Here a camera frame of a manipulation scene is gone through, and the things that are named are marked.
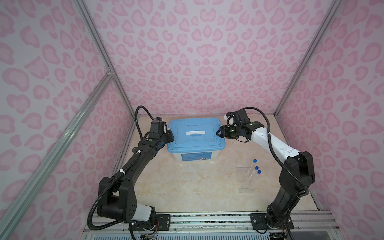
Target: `pink leopard print wall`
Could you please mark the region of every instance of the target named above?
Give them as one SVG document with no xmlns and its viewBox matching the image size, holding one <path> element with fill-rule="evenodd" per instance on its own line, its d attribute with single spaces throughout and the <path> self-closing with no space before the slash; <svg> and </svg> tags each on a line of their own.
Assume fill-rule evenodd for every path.
<svg viewBox="0 0 384 240">
<path fill-rule="evenodd" d="M 348 0 L 278 119 L 346 240 L 384 237 L 384 2 Z"/>
<path fill-rule="evenodd" d="M 110 83 L 10 239 L 78 239 L 99 181 L 112 173 L 130 123 Z"/>
<path fill-rule="evenodd" d="M 87 0 L 133 108 L 273 113 L 331 0 Z"/>
<path fill-rule="evenodd" d="M 0 217 L 106 73 L 73 7 L 0 3 Z"/>
</svg>

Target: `white robotic arm segment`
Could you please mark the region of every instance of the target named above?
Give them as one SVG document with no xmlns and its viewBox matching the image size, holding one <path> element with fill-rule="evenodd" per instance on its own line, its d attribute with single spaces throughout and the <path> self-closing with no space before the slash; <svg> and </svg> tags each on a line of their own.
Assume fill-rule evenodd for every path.
<svg viewBox="0 0 384 240">
<path fill-rule="evenodd" d="M 265 127 L 259 127 L 255 131 L 252 132 L 252 141 L 262 146 L 265 150 L 267 150 L 269 153 L 271 151 L 269 150 L 268 145 L 268 135 L 267 130 Z M 294 157 L 299 154 L 299 151 L 297 149 L 294 149 L 275 137 L 272 133 L 271 134 L 271 141 L 272 141 L 272 147 L 275 151 L 275 154 L 277 157 L 284 163 L 287 157 Z"/>
</svg>

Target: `storage box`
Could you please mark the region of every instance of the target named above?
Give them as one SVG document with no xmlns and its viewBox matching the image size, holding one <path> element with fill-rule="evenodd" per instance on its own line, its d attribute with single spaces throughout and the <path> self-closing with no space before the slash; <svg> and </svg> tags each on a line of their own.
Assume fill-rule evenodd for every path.
<svg viewBox="0 0 384 240">
<path fill-rule="evenodd" d="M 167 149 L 176 161 L 215 160 L 225 148 L 224 138 L 216 135 L 221 122 L 218 118 L 189 118 L 172 120 L 169 128 L 175 141 Z"/>
</svg>

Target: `blue plastic lid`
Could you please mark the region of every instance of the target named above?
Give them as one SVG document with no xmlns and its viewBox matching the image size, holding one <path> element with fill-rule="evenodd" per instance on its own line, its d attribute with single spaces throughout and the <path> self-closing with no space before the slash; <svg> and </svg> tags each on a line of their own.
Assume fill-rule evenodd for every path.
<svg viewBox="0 0 384 240">
<path fill-rule="evenodd" d="M 224 138 L 216 135 L 221 121 L 218 118 L 189 118 L 172 120 L 169 128 L 175 141 L 167 144 L 171 153 L 217 151 L 225 148 Z"/>
</svg>

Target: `test tube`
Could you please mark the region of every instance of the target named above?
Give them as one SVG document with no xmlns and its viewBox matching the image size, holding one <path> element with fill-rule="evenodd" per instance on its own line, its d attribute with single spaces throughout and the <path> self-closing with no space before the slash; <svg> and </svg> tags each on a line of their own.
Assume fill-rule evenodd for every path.
<svg viewBox="0 0 384 240">
<path fill-rule="evenodd" d="M 256 167 L 254 168 L 254 171 L 253 171 L 253 172 L 251 173 L 251 175 L 249 176 L 247 182 L 248 182 L 249 184 L 253 184 L 253 183 L 255 182 L 255 180 L 256 180 L 256 175 L 259 175 L 260 173 L 261 173 L 261 170 L 259 170 L 259 167 L 256 166 Z"/>
<path fill-rule="evenodd" d="M 253 160 L 253 163 L 252 163 L 252 165 L 251 165 L 251 167 L 248 169 L 248 172 L 247 172 L 247 174 L 249 175 L 249 174 L 252 174 L 252 171 L 255 169 L 255 167 L 256 167 L 256 162 L 257 162 L 257 160 L 256 159 L 254 159 Z"/>
</svg>

